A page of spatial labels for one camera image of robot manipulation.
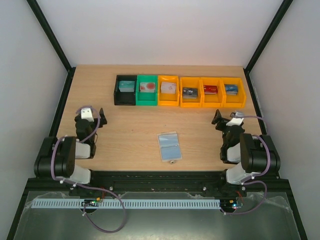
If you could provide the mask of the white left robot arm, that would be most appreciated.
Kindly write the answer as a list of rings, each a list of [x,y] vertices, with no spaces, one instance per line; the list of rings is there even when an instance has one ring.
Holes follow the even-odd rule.
[[[108,123],[103,108],[99,111],[83,106],[76,112],[75,136],[46,137],[34,163],[34,174],[38,178],[51,178],[86,185],[91,181],[92,171],[76,165],[76,160],[93,159],[96,154],[98,129]]]

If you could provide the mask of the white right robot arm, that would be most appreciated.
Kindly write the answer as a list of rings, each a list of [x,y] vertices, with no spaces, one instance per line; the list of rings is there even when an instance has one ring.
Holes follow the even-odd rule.
[[[270,135],[245,132],[244,119],[248,118],[264,120],[260,116],[244,115],[239,111],[232,112],[228,119],[222,117],[217,109],[211,122],[222,133],[220,160],[224,164],[234,165],[223,171],[218,183],[218,191],[224,196],[233,193],[236,185],[244,185],[266,174],[276,174],[281,167],[280,156]]]

